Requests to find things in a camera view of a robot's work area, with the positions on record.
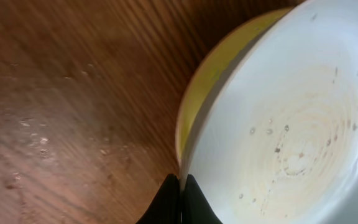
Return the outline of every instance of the wooden table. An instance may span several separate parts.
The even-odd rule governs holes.
[[[135,223],[227,33],[297,0],[0,0],[0,223]]]

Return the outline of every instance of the white plate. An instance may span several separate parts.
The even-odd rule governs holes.
[[[233,64],[182,176],[223,223],[358,224],[358,0],[302,4]]]

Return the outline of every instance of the yellow bowl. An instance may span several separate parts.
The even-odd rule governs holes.
[[[291,10],[268,12],[244,23],[223,38],[202,61],[186,89],[178,113],[175,148],[179,164],[197,112],[221,72],[249,41]]]

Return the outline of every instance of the yellow plate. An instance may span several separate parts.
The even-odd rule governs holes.
[[[223,38],[202,61],[186,89],[178,113],[175,147],[179,162],[197,112],[221,72],[250,40],[291,10],[272,11],[244,23]]]

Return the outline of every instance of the wood grain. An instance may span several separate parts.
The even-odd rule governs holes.
[[[203,57],[296,0],[0,0],[0,223],[135,223]]]

